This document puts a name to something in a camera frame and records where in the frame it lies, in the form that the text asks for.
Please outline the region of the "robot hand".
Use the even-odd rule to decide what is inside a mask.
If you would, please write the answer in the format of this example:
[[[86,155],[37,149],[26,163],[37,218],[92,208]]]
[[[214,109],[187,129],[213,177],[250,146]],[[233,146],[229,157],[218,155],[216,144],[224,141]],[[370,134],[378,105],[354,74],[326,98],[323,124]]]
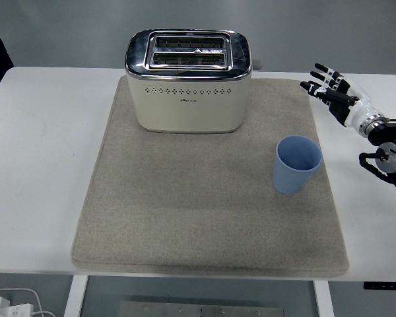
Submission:
[[[310,73],[315,80],[302,81],[300,86],[308,95],[322,101],[341,125],[359,130],[368,118],[380,116],[371,98],[353,80],[320,63],[315,68]]]

